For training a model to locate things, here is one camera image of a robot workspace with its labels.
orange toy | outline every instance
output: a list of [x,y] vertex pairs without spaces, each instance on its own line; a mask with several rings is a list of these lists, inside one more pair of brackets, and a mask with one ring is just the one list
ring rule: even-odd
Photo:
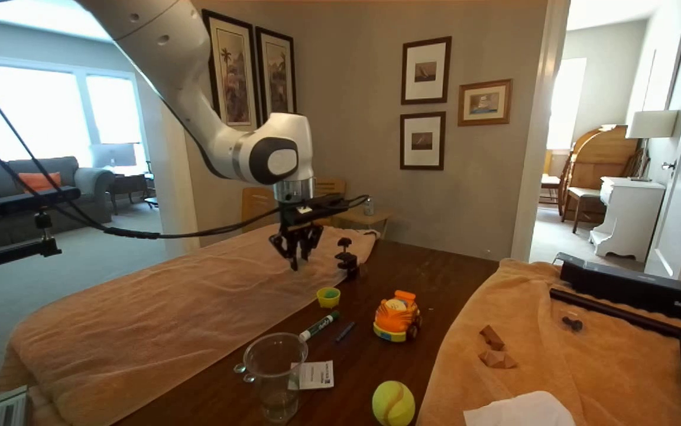
[[419,333],[415,293],[393,291],[393,298],[381,299],[374,311],[374,333],[385,340],[402,343]]

couch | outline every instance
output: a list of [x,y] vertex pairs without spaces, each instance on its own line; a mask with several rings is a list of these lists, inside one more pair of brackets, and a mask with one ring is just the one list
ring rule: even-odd
[[[21,178],[37,178],[37,168],[32,160],[8,160],[11,169],[17,169]],[[95,221],[108,221],[112,220],[112,200],[108,200],[108,187],[113,181],[112,169],[99,168],[81,168],[75,155],[60,155],[60,157],[41,157],[41,162],[47,168],[49,175],[60,180],[64,189],[77,189],[81,195],[74,200],[88,218]],[[17,199],[26,195],[28,191],[0,166],[0,200],[3,199]],[[52,232],[75,228],[84,221],[77,221],[56,207],[49,207],[52,218]],[[21,243],[28,238],[43,236],[43,228],[36,227],[32,211],[13,211],[8,215],[0,215],[0,249],[9,243]]]

ceiling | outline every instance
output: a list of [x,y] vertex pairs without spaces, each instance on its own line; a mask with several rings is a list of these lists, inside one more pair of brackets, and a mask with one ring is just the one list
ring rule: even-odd
[[[569,0],[567,27],[646,19],[664,0]],[[75,0],[0,0],[0,20],[81,37],[106,37]]]

floor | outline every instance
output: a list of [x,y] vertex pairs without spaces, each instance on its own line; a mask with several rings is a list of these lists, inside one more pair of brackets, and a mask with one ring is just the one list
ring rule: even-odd
[[571,234],[571,220],[561,221],[556,204],[540,204],[529,259],[554,262],[554,257],[563,251],[587,262],[616,264],[640,272],[642,262],[637,262],[634,257],[596,254],[593,243],[589,241],[596,225],[597,221],[579,221],[576,234]]
[[[113,215],[112,225],[158,228],[158,211],[134,204]],[[62,254],[0,264],[0,361],[11,327],[41,304],[170,257],[161,241],[120,238],[89,227],[60,232],[56,245]]]

window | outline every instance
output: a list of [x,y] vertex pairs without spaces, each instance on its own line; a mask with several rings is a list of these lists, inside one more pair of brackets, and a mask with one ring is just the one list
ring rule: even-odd
[[[83,75],[0,65],[0,108],[37,157],[145,173],[140,108],[129,75]],[[0,116],[0,155],[28,157]]]
[[574,122],[579,108],[579,95],[584,83],[587,59],[563,59],[550,96],[550,122],[547,148],[569,148],[574,138]]

